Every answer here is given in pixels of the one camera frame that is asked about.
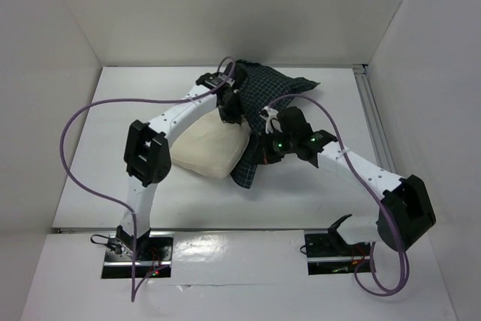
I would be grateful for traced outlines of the dark checked pillowcase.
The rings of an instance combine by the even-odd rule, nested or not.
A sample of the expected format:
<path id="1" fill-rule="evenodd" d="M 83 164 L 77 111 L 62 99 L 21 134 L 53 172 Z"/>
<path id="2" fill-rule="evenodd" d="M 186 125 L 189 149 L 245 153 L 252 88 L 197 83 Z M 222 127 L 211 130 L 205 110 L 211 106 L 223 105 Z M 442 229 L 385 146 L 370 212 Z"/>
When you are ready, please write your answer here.
<path id="1" fill-rule="evenodd" d="M 247 76 L 240 87 L 240 105 L 250 127 L 250 139 L 231 178 L 239 187 L 249 189 L 256 175 L 253 156 L 258 134 L 265 129 L 265 121 L 260 117 L 263 107 L 283 95 L 309 92 L 317 88 L 318 83 L 305 77 L 289 77 L 272 67 L 246 60 L 236 61 L 235 70 Z"/>

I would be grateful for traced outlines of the cream pillow with bear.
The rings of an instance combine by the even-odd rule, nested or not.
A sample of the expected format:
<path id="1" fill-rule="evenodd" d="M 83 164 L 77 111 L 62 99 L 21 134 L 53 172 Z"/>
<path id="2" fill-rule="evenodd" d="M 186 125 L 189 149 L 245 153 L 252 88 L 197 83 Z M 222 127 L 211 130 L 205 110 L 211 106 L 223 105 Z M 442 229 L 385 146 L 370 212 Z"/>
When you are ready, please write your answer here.
<path id="1" fill-rule="evenodd" d="M 172 163 L 205 177 L 225 178 L 247 148 L 250 126 L 224 123 L 214 110 L 193 123 L 170 149 Z"/>

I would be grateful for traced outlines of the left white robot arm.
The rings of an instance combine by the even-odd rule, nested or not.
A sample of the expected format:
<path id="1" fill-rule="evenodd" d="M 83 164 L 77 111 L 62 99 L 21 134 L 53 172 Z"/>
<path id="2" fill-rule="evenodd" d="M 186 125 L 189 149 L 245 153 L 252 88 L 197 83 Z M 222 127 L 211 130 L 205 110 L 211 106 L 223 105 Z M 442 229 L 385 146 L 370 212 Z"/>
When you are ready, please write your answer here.
<path id="1" fill-rule="evenodd" d="M 235 66 L 227 74 L 201 75 L 193 88 L 163 114 L 129 126 L 124 152 L 129 176 L 127 211 L 116 228 L 121 250 L 132 260 L 148 251 L 150 213 L 158 184 L 171 170 L 170 148 L 194 122 L 218 109 L 221 120 L 239 123 L 242 117 L 240 90 L 247 73 Z"/>

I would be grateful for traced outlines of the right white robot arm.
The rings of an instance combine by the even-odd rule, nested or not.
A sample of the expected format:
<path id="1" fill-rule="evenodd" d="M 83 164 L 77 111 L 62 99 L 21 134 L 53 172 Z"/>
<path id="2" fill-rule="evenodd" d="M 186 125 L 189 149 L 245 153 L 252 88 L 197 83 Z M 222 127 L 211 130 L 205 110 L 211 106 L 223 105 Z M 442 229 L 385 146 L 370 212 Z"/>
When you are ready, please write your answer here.
<path id="1" fill-rule="evenodd" d="M 328 246 L 337 255 L 353 245 L 381 242 L 392 250 L 408 250 L 437 222 L 425 183 L 416 175 L 402 177 L 380 168 L 341 144 L 338 137 L 315 131 L 297 107 L 276 111 L 264 107 L 254 155 L 257 165 L 280 162 L 288 154 L 327 171 L 374 197 L 375 217 L 342 216 L 328 229 Z"/>

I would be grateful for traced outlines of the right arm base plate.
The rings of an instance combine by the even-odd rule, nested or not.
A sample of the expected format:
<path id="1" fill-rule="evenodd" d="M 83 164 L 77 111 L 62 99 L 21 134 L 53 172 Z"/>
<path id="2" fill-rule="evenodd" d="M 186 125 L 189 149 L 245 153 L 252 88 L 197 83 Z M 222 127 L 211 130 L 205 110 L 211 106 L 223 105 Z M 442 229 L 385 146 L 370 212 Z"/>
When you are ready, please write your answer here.
<path id="1" fill-rule="evenodd" d="M 310 276 L 371 272 L 371 245 L 347 244 L 336 232 L 305 232 L 299 251 L 306 256 Z"/>

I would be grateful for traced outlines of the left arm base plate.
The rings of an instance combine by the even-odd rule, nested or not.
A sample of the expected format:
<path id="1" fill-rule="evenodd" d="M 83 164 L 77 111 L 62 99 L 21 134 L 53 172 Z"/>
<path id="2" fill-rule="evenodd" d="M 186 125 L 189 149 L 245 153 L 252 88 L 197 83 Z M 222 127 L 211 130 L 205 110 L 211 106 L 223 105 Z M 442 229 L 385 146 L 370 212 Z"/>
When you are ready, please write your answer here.
<path id="1" fill-rule="evenodd" d="M 114 235 L 92 235 L 92 244 L 105 248 L 101 272 L 102 279 L 129 279 L 131 277 L 131 252 Z M 135 278 L 169 278 L 174 249 L 174 234 L 151 232 L 150 238 L 141 246 L 135 261 Z"/>

